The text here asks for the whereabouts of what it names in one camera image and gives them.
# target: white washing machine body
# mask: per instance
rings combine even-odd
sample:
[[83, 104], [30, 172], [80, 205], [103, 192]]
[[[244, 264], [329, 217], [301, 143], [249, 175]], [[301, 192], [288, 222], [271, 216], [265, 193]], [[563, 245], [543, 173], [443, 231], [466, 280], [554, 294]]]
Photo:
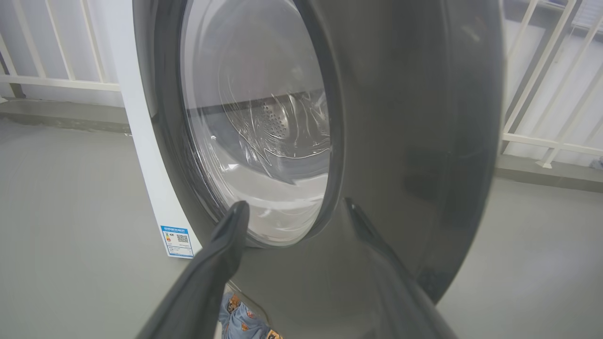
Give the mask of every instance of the white washing machine body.
[[[140, 67], [136, 52], [132, 3], [130, 1], [108, 0], [102, 6], [109, 28], [109, 41], [117, 70], [128, 123], [136, 146], [140, 169], [147, 186], [147, 192], [157, 225], [157, 236], [162, 237], [162, 226], [186, 229], [190, 234], [194, 253], [201, 250], [201, 244], [189, 224], [163, 164], [157, 139], [151, 125], [151, 116], [145, 99]], [[168, 256], [189, 258], [173, 254], [168, 243], [162, 241]]]

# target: door glass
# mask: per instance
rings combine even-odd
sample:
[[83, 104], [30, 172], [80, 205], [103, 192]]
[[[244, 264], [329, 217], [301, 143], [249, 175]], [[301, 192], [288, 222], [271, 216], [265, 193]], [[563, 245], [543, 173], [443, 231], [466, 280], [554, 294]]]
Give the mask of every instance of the door glass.
[[308, 31], [288, 0], [197, 0], [180, 72], [189, 126], [213, 195], [246, 200], [251, 236], [299, 241], [327, 185], [329, 115]]

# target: white wall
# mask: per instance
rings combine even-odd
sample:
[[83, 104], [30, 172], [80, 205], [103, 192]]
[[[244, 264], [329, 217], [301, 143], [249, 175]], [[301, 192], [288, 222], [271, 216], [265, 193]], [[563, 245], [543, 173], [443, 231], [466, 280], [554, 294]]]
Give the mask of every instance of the white wall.
[[[518, 32], [519, 23], [506, 21], [505, 32], [507, 34], [507, 47], [514, 41]], [[530, 63], [534, 51], [542, 38], [543, 29], [539, 27], [528, 26], [526, 33], [511, 60], [508, 61], [507, 68], [507, 93], [505, 95], [504, 112], [507, 111], [510, 101], [515, 95], [515, 91], [521, 82], [521, 79]], [[516, 131], [518, 135], [533, 136], [545, 139], [555, 139], [567, 117], [578, 103], [580, 97], [588, 87], [590, 81], [595, 76], [598, 68], [603, 63], [603, 44], [592, 42], [586, 51], [582, 62], [574, 70], [569, 78], [569, 85], [561, 93], [558, 103], [553, 107], [550, 115], [544, 120], [542, 128], [538, 133], [534, 131], [534, 126], [540, 115], [561, 82], [563, 75], [569, 69], [572, 59], [575, 57], [580, 44], [584, 38], [576, 36], [566, 36], [562, 42], [561, 48], [555, 56], [553, 64], [547, 71], [542, 84], [540, 85], [536, 96], [528, 107], [525, 116], [522, 119], [519, 128]], [[603, 86], [597, 89], [597, 96], [588, 106], [581, 122], [574, 133], [566, 140], [571, 144], [586, 145], [589, 147], [603, 148], [603, 133], [596, 135], [591, 143], [585, 144], [587, 136], [591, 133], [593, 127], [603, 116]], [[519, 144], [511, 142], [507, 147], [505, 154], [511, 154], [521, 157], [530, 157], [541, 159], [547, 148], [532, 145]], [[561, 151], [555, 158], [555, 161], [573, 163], [576, 165], [588, 166], [589, 163], [597, 157], [580, 154], [576, 152]]]
[[[75, 78], [77, 80], [99, 81], [79, 0], [49, 0], [49, 2], [53, 8], [55, 24], [62, 39], [63, 50], [71, 63]], [[117, 83], [117, 74], [107, 34], [107, 24], [103, 12], [99, 10], [102, 5], [101, 0], [90, 0], [88, 3], [92, 26], [104, 67], [105, 82]], [[46, 76], [67, 79], [67, 72], [52, 31], [45, 1], [21, 0], [21, 4], [36, 48], [42, 59]], [[37, 76], [36, 68], [17, 21], [13, 2], [10, 0], [0, 1], [0, 33], [4, 38], [17, 73], [19, 75]], [[121, 94], [118, 92], [36, 85], [22, 85], [22, 88], [28, 98], [119, 107], [124, 105]], [[0, 95], [13, 96], [7, 84], [1, 84]]]

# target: blue label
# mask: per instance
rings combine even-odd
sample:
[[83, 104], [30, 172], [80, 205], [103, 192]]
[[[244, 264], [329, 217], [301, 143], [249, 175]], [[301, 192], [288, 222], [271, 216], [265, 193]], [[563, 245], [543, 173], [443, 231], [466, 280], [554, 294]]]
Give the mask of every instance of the blue label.
[[188, 229], [161, 226], [161, 233], [170, 256], [179, 256], [181, 258], [193, 257], [194, 254], [192, 252]]

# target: railing bar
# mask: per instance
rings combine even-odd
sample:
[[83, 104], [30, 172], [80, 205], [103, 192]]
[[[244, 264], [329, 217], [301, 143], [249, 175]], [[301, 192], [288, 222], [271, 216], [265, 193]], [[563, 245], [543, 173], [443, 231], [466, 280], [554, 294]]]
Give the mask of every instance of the railing bar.
[[90, 18], [90, 9], [88, 8], [87, 0], [80, 0], [81, 10], [84, 13], [84, 21], [86, 23], [86, 31], [88, 33], [88, 39], [90, 40], [90, 46], [92, 47], [92, 55], [94, 56], [94, 63], [96, 64], [96, 72], [100, 82], [105, 82], [105, 70], [103, 68], [103, 62], [101, 61], [101, 54], [98, 50], [98, 43], [96, 42], [96, 36], [94, 35], [94, 28], [92, 27], [92, 20]]
[[[533, 145], [533, 146], [541, 146], [541, 147], [555, 147], [558, 144], [549, 139], [540, 139], [533, 138], [531, 136], [525, 135], [517, 135], [513, 133], [504, 133], [502, 135], [502, 139], [510, 142], [518, 142], [520, 144]], [[574, 145], [574, 144], [563, 144], [560, 146], [562, 150], [566, 151], [574, 151], [578, 153], [584, 154], [592, 154], [595, 156], [603, 156], [603, 150], [600, 148], [582, 146], [582, 145]]]
[[593, 80], [591, 80], [588, 88], [580, 97], [578, 104], [576, 105], [576, 107], [574, 107], [572, 114], [559, 131], [559, 137], [555, 138], [557, 146], [549, 148], [546, 151], [545, 156], [542, 157], [542, 160], [536, 162], [537, 164], [545, 168], [551, 168], [551, 162], [553, 161], [553, 159], [555, 159], [559, 151], [563, 149], [563, 144], [565, 143], [565, 140], [567, 139], [567, 137], [570, 136], [570, 134], [572, 134], [573, 130], [578, 125], [580, 119], [584, 115], [586, 108], [588, 108], [592, 100], [595, 98], [597, 88], [601, 83], [603, 83], [602, 80], [603, 64], [599, 67], [597, 74], [595, 75]]
[[551, 51], [553, 50], [553, 47], [555, 46], [555, 43], [557, 42], [557, 39], [559, 39], [559, 36], [563, 32], [563, 27], [565, 26], [565, 23], [567, 22], [567, 19], [569, 18], [575, 4], [576, 4], [576, 0], [568, 0], [565, 10], [563, 11], [563, 14], [561, 14], [561, 17], [559, 18], [559, 22], [557, 23], [557, 26], [555, 27], [555, 29], [553, 30], [553, 33], [551, 34], [551, 38], [549, 39], [549, 42], [546, 44], [545, 50], [542, 52], [542, 55], [540, 56], [540, 59], [538, 60], [538, 63], [536, 64], [536, 67], [534, 68], [534, 71], [532, 72], [532, 75], [530, 76], [528, 83], [526, 84], [525, 88], [523, 89], [523, 92], [522, 92], [521, 96], [519, 97], [517, 104], [513, 108], [513, 112], [511, 113], [511, 116], [509, 116], [509, 120], [505, 124], [505, 128], [503, 129], [504, 133], [509, 132], [509, 130], [511, 129], [513, 122], [517, 118], [517, 115], [519, 114], [519, 111], [521, 110], [523, 104], [528, 99], [528, 95], [532, 91], [534, 84], [536, 84], [536, 80], [538, 79], [540, 72], [544, 68], [545, 63], [546, 63], [547, 59], [549, 58]]
[[119, 92], [119, 84], [116, 83], [100, 83], [97, 81], [27, 77], [23, 75], [12, 76], [0, 74], [0, 83], [34, 84], [41, 86], [96, 89]]
[[597, 122], [593, 130], [590, 131], [590, 134], [588, 137], [586, 137], [586, 141], [584, 141], [584, 143], [589, 144], [595, 138], [595, 136], [599, 134], [599, 132], [601, 131], [601, 127], [603, 127], [603, 115], [601, 116], [599, 122]]
[[31, 58], [33, 59], [34, 65], [36, 66], [38, 76], [40, 78], [45, 78], [46, 72], [44, 71], [42, 59], [40, 59], [40, 54], [38, 53], [36, 44], [34, 43], [34, 38], [31, 35], [30, 27], [27, 24], [27, 20], [25, 19], [23, 7], [21, 7], [21, 0], [13, 0], [13, 6], [14, 11], [17, 14], [17, 20], [19, 21], [19, 25], [21, 26], [21, 31], [23, 32], [23, 36], [25, 37], [25, 43], [27, 44], [27, 48], [30, 50]]
[[[0, 66], [2, 68], [2, 74], [10, 74], [8, 71], [8, 67], [6, 67], [6, 62], [4, 62], [4, 58], [2, 57], [2, 53], [0, 52]], [[16, 98], [17, 97], [17, 93], [15, 93], [14, 91], [14, 86], [19, 86], [18, 84], [8, 84], [10, 87], [10, 92], [13, 94], [12, 97]]]
[[570, 64], [570, 67], [567, 69], [567, 71], [563, 75], [563, 79], [561, 79], [561, 82], [557, 86], [557, 89], [555, 90], [555, 94], [553, 94], [552, 99], [546, 105], [545, 110], [542, 112], [542, 114], [538, 118], [538, 121], [536, 122], [536, 125], [534, 126], [532, 134], [537, 135], [539, 130], [542, 128], [544, 121], [549, 116], [552, 108], [557, 104], [559, 98], [561, 97], [561, 93], [563, 93], [563, 91], [569, 84], [569, 77], [572, 75], [572, 73], [574, 72], [574, 70], [576, 69], [578, 64], [582, 61], [582, 58], [584, 57], [584, 54], [586, 53], [586, 49], [589, 47], [590, 43], [592, 42], [593, 38], [595, 37], [595, 34], [598, 32], [599, 26], [601, 26], [601, 24], [603, 24], [603, 9], [601, 10], [601, 13], [599, 14], [598, 20], [593, 24], [593, 26], [590, 28], [589, 32], [586, 34], [586, 37], [584, 38], [584, 41], [582, 42], [582, 45], [580, 46], [578, 53], [573, 58], [572, 63]]
[[58, 51], [61, 53], [61, 58], [63, 58], [63, 65], [65, 66], [65, 71], [67, 72], [67, 77], [70, 80], [75, 80], [74, 70], [71, 68], [71, 64], [69, 60], [67, 60], [67, 56], [65, 55], [65, 51], [63, 49], [63, 44], [61, 43], [61, 38], [58, 35], [58, 29], [54, 22], [54, 15], [52, 13], [52, 6], [50, 6], [50, 0], [45, 0], [46, 2], [46, 10], [48, 11], [48, 17], [50, 18], [50, 24], [52, 25], [52, 30], [54, 32], [54, 37], [57, 39]]
[[4, 63], [6, 64], [6, 68], [8, 69], [8, 73], [10, 75], [17, 75], [17, 70], [14, 68], [13, 59], [10, 58], [10, 54], [8, 53], [8, 48], [6, 48], [6, 44], [4, 43], [4, 39], [0, 34], [0, 54], [2, 54], [2, 58], [4, 58]]
[[534, 10], [536, 9], [537, 4], [538, 0], [530, 0], [528, 9], [526, 9], [526, 13], [523, 15], [522, 23], [519, 26], [519, 32], [517, 33], [517, 36], [515, 37], [515, 40], [511, 45], [511, 49], [509, 49], [509, 53], [507, 54], [507, 60], [513, 56], [513, 53], [515, 53], [515, 50], [517, 49], [517, 46], [519, 45], [519, 42], [523, 38], [526, 28], [528, 27], [529, 20], [534, 14]]

